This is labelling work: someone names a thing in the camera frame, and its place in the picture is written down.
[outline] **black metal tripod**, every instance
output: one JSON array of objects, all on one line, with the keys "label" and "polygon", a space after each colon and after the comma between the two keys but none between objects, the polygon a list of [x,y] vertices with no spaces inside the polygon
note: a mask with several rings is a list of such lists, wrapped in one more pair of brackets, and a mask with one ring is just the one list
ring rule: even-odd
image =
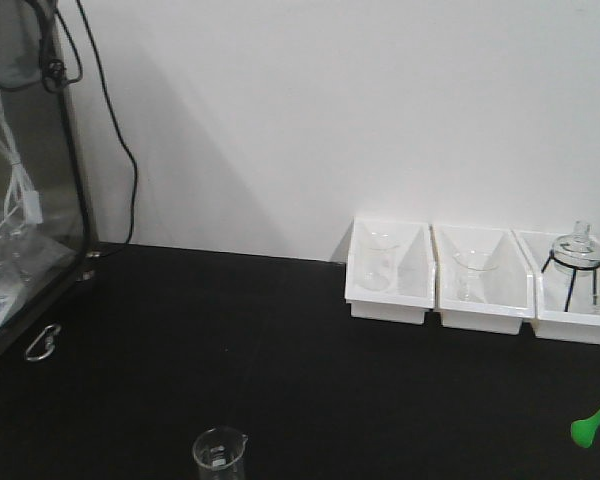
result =
[{"label": "black metal tripod", "polygon": [[576,284],[576,275],[578,274],[578,272],[593,272],[593,304],[594,305],[598,304],[598,269],[600,268],[600,261],[598,261],[598,263],[593,265],[592,267],[576,267],[574,265],[569,265],[568,263],[558,260],[554,255],[553,249],[551,249],[551,251],[549,252],[549,258],[547,258],[547,261],[544,263],[544,266],[542,267],[542,273],[544,273],[544,271],[547,269],[547,267],[549,266],[549,262],[551,262],[551,260],[553,260],[557,264],[562,265],[563,267],[566,267],[572,271],[571,282],[569,283],[569,293],[567,294],[567,300],[564,303],[564,311],[565,312],[567,312],[569,310],[569,303],[571,303],[571,296],[573,295],[573,287]]}]

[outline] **metal latch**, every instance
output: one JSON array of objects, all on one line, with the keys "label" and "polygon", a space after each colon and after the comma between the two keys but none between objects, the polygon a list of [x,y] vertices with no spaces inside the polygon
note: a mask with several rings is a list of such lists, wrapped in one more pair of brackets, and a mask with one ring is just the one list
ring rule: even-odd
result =
[{"label": "metal latch", "polygon": [[[60,325],[54,323],[52,325],[47,325],[44,327],[40,335],[36,337],[36,339],[29,345],[29,348],[24,352],[24,359],[27,362],[39,362],[49,357],[56,349],[56,344],[54,343],[55,336],[60,333],[61,327]],[[44,340],[44,352],[40,355],[32,355],[32,351],[40,343]]]}]

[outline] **black table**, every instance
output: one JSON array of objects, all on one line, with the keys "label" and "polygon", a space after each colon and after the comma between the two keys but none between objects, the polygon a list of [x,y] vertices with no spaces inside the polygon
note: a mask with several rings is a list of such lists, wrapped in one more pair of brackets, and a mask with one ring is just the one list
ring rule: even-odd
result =
[{"label": "black table", "polygon": [[[351,318],[343,265],[129,247],[0,359],[0,479],[193,479],[229,424],[263,479],[600,479],[600,347]],[[48,323],[51,358],[22,353]]]}]

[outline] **green handle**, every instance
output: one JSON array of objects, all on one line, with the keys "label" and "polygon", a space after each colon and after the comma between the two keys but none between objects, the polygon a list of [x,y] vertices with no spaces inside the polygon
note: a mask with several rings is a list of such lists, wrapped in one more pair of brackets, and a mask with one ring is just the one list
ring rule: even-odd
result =
[{"label": "green handle", "polygon": [[576,420],[571,424],[571,438],[576,445],[589,448],[600,426],[600,410],[584,420]]}]

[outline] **glass panel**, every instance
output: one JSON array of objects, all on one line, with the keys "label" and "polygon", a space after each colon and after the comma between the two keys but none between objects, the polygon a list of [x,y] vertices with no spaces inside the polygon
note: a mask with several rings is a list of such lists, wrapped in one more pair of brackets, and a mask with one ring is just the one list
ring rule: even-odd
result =
[{"label": "glass panel", "polygon": [[84,241],[61,98],[40,82],[48,18],[44,1],[0,0],[0,325]]}]

